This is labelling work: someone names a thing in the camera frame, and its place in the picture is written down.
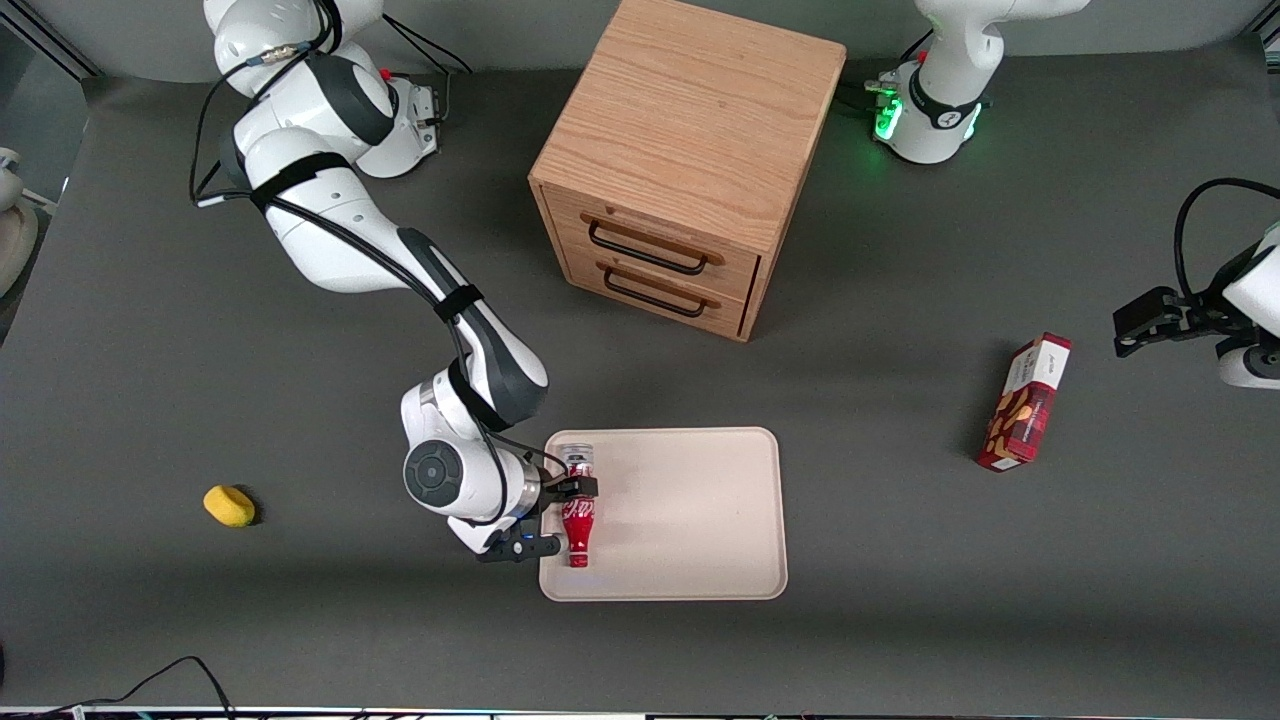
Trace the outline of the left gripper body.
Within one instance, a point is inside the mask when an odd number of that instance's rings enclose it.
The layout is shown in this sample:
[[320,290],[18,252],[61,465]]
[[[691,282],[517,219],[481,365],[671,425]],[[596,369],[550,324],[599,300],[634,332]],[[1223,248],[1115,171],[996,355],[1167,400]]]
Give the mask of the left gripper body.
[[1245,318],[1225,299],[1225,290],[1231,283],[1211,281],[1202,291],[1193,292],[1189,282],[1183,282],[1185,338],[1245,336]]

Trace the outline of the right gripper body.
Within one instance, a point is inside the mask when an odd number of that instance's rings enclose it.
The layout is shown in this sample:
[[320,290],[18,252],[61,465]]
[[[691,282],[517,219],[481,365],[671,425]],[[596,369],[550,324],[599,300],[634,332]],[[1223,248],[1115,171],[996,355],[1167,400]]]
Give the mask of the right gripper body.
[[557,502],[559,496],[554,487],[564,479],[563,470],[548,470],[545,466],[539,466],[536,468],[536,473],[538,492],[529,511],[526,512],[527,533],[541,533],[541,515],[552,503]]

